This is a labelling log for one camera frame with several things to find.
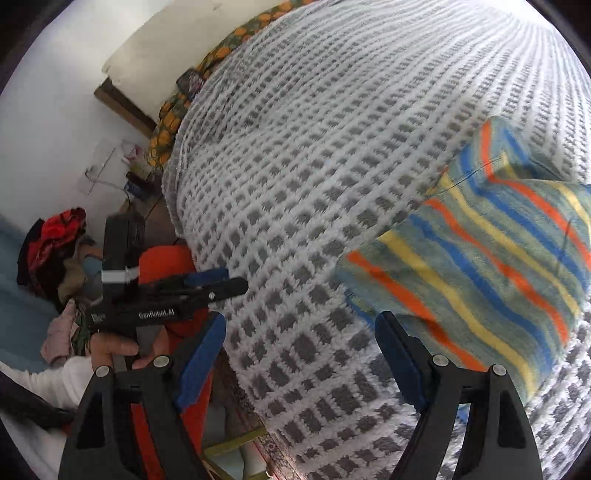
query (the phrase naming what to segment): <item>striped blanket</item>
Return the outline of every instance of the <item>striped blanket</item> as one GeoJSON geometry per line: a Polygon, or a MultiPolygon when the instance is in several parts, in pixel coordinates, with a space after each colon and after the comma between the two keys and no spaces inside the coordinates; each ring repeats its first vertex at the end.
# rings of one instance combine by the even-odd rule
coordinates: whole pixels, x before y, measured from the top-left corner
{"type": "Polygon", "coordinates": [[[433,354],[506,366],[523,402],[561,354],[589,283],[591,196],[491,118],[429,199],[339,260],[349,303],[391,310],[433,354]]]}

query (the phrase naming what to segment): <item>screw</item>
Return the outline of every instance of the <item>screw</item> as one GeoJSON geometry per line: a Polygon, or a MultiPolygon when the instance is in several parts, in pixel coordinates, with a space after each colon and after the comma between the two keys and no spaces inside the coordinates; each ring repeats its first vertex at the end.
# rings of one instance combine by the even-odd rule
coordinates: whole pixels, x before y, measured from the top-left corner
{"type": "Polygon", "coordinates": [[[156,368],[166,367],[169,362],[170,359],[166,355],[160,355],[154,359],[154,366],[156,368]]]}
{"type": "Polygon", "coordinates": [[[101,365],[99,368],[96,369],[95,375],[97,377],[106,377],[109,375],[109,367],[106,365],[101,365]]]}
{"type": "Polygon", "coordinates": [[[492,371],[494,373],[496,373],[497,375],[499,375],[499,377],[502,377],[503,375],[506,375],[507,373],[507,369],[505,367],[503,367],[502,365],[499,364],[495,364],[492,366],[492,371]]]}
{"type": "Polygon", "coordinates": [[[449,360],[445,355],[434,355],[433,363],[438,367],[446,367],[449,364],[449,360]]]}

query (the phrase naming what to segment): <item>white blanket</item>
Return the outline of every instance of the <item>white blanket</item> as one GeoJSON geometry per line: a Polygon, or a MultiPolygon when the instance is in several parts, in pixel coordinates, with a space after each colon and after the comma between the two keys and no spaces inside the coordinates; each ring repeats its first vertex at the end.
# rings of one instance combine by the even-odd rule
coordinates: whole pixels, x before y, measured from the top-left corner
{"type": "MultiPolygon", "coordinates": [[[[491,115],[589,180],[591,82],[557,31],[528,15],[458,0],[322,0],[236,50],[182,123],[168,207],[200,268],[248,277],[248,294],[223,306],[226,350],[310,480],[388,478],[416,423],[331,280],[341,253],[415,208],[491,115]]],[[[581,319],[527,405],[548,480],[589,438],[590,332],[581,319]]]]}

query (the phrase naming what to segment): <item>wooden bed frame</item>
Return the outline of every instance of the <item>wooden bed frame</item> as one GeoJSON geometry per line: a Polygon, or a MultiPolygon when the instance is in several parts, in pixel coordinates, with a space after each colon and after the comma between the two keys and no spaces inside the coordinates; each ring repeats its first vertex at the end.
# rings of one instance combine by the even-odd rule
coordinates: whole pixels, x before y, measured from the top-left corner
{"type": "Polygon", "coordinates": [[[95,97],[107,107],[121,116],[127,123],[150,138],[156,128],[156,122],[143,113],[139,107],[129,100],[115,85],[110,78],[101,83],[95,90],[95,97]]]}

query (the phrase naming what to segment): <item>black strap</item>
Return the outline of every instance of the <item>black strap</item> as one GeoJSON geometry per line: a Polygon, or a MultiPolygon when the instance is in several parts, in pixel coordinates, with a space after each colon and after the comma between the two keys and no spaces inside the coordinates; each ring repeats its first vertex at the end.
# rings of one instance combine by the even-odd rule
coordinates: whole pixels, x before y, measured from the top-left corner
{"type": "Polygon", "coordinates": [[[74,420],[74,412],[55,408],[0,371],[0,409],[29,419],[43,429],[58,429],[74,420]]]}

